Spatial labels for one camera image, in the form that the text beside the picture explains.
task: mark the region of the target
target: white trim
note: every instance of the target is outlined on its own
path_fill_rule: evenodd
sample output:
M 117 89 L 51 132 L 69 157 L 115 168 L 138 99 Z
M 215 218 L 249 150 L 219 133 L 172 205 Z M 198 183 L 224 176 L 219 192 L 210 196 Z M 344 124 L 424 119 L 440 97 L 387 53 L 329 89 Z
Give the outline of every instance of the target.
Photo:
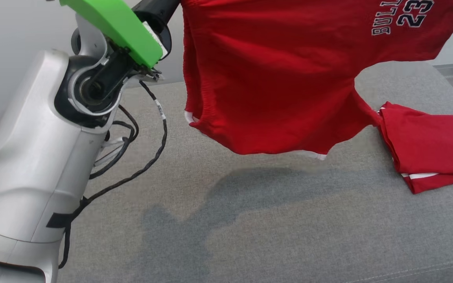
M 414 179 L 423 179 L 423 178 L 433 177 L 438 174 L 439 173 L 417 173 L 417 174 L 401 173 L 401 176 L 403 178 L 410 177 L 410 180 L 414 180 Z
M 438 173 L 419 173 L 419 174 L 410 174 L 410 179 L 422 179 L 438 175 Z
M 115 138 L 115 139 L 112 139 L 112 140 L 108 140 L 107 142 L 105 141 L 102 144 L 101 149 L 104 149 L 105 147 L 111 147 L 112 145 L 121 145 L 122 143 L 124 143 L 122 137 Z
M 325 160 L 326 156 L 327 156 L 326 154 L 319 154 L 319 153 L 315 153 L 315 152 L 311 152 L 311 151 L 292 151 L 290 153 L 296 153 L 301 156 L 315 158 L 315 159 L 319 159 L 321 161 Z
M 122 147 L 123 145 L 120 145 L 119 147 L 117 147 L 115 150 L 113 150 L 112 152 L 106 154 L 106 156 L 102 157 L 101 159 L 95 161 L 94 163 L 94 167 L 97 167 L 99 165 L 102 165 L 108 161 L 110 161 L 113 157 L 115 157 L 119 152 L 120 150 L 122 150 Z
M 188 122 L 188 124 L 191 124 L 191 123 L 196 123 L 199 121 L 199 119 L 195 118 L 193 116 L 193 113 L 192 112 L 189 112 L 189 111 L 185 111 L 185 119 L 186 121 Z

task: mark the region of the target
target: gray cushion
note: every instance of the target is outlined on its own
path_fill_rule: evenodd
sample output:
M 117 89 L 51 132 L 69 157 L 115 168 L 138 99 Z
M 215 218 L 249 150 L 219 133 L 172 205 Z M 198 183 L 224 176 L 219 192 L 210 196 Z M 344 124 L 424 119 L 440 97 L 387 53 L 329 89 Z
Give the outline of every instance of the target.
M 453 114 L 452 87 L 426 63 L 373 66 L 356 88 L 375 109 L 389 100 Z M 238 156 L 187 125 L 183 83 L 153 91 L 168 117 L 166 150 L 74 222 L 59 282 L 453 282 L 453 185 L 412 195 L 373 127 L 323 162 Z M 140 138 L 86 195 L 142 168 L 160 144 L 142 88 L 122 104 Z

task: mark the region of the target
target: folded red shirt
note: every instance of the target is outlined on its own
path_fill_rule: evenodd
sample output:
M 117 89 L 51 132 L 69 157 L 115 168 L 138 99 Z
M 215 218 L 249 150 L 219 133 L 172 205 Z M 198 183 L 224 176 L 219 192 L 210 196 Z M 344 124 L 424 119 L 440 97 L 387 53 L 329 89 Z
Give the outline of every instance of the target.
M 453 115 L 430 115 L 389 102 L 379 114 L 379 131 L 412 193 L 453 184 Z
M 354 88 L 384 61 L 433 59 L 453 0 L 182 0 L 187 120 L 238 154 L 324 159 L 379 115 Z

